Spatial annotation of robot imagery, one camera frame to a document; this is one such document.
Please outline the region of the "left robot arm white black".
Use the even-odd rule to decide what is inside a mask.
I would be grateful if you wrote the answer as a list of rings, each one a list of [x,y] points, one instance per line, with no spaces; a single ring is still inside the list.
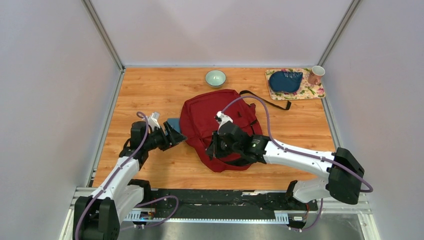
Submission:
[[[153,201],[150,183],[135,179],[149,151],[166,151],[187,139],[167,121],[136,121],[117,163],[103,183],[74,205],[74,240],[116,240],[121,224],[135,206],[148,207]]]

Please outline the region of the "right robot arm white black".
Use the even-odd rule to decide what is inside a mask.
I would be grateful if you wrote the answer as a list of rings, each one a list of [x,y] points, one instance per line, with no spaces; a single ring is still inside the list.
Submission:
[[[283,165],[316,175],[312,180],[290,182],[285,203],[293,210],[311,200],[328,197],[356,205],[363,192],[365,170],[346,148],[338,147],[331,152],[296,147],[269,136],[249,135],[229,121],[213,132],[205,152],[210,158],[221,159],[237,154],[243,164]]]

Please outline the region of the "dark red student backpack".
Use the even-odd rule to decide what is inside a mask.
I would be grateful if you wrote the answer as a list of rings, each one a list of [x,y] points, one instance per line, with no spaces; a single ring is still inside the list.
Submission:
[[[186,143],[195,149],[200,161],[215,173],[226,170],[244,171],[252,165],[237,153],[219,157],[207,155],[207,148],[211,145],[213,133],[219,127],[215,119],[217,112],[223,110],[243,94],[255,96],[249,90],[237,92],[234,89],[221,89],[186,100],[182,107],[179,118],[181,134],[187,137]],[[238,100],[224,113],[248,135],[263,133],[256,117],[255,104],[247,104],[244,100]]]

